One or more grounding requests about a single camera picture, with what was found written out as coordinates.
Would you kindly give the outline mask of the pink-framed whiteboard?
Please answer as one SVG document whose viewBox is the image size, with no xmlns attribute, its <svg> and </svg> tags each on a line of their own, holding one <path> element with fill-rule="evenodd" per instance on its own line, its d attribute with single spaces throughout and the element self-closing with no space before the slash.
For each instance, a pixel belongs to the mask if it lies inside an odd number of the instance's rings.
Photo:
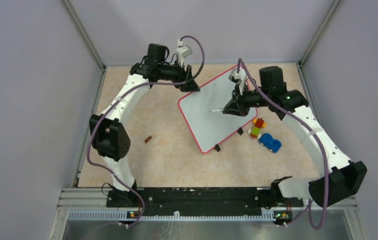
<svg viewBox="0 0 378 240">
<path fill-rule="evenodd" d="M 235 83 L 229 80 L 234 65 L 200 86 L 199 92 L 181 97 L 178 108 L 198 149 L 206 154 L 257 117 L 258 110 L 250 109 L 247 116 L 235 116 L 210 110 L 223 108 L 232 98 Z"/>
</svg>

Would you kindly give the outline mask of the brown marker cap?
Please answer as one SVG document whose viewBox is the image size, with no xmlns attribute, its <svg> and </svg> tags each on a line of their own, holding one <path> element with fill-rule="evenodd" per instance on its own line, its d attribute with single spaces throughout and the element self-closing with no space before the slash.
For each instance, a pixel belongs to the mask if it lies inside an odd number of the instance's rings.
<svg viewBox="0 0 378 240">
<path fill-rule="evenodd" d="M 144 140 L 144 143 L 147 144 L 151 139 L 152 139 L 152 136 L 148 136 L 148 137 Z"/>
</svg>

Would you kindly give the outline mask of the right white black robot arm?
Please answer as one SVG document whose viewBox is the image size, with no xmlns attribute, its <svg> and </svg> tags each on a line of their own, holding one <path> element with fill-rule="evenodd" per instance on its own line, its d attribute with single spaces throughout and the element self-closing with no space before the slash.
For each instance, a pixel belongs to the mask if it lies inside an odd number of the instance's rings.
<svg viewBox="0 0 378 240">
<path fill-rule="evenodd" d="M 270 200 L 284 206 L 290 198 L 309 199 L 320 207 L 329 207 L 356 195 L 368 171 L 362 161 L 353 161 L 333 142 L 313 114 L 309 102 L 299 90 L 289 90 L 278 66 L 259 70 L 260 85 L 248 88 L 248 72 L 234 67 L 229 80 L 235 84 L 231 99 L 222 113 L 245 117 L 251 108 L 267 107 L 276 113 L 299 139 L 313 160 L 319 177 L 286 176 L 271 184 Z"/>
</svg>

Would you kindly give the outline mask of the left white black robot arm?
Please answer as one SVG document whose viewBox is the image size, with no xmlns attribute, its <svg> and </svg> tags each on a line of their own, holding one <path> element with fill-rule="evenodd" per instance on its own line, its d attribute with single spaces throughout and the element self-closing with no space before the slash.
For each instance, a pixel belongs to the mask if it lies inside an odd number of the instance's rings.
<svg viewBox="0 0 378 240">
<path fill-rule="evenodd" d="M 126 207 L 137 202 L 134 191 L 135 179 L 127 160 L 131 140 L 125 125 L 134 108 L 144 94 L 153 86 L 174 86 L 183 93 L 200 91 L 192 74 L 191 65 L 185 65 L 185 58 L 193 51 L 190 46 L 178 42 L 174 56 L 176 60 L 167 62 L 169 49 L 165 45 L 151 43 L 141 62 L 135 63 L 126 82 L 110 106 L 99 115 L 89 119 L 90 145 L 105 160 L 105 169 L 113 178 L 113 190 L 118 192 L 118 200 Z"/>
</svg>

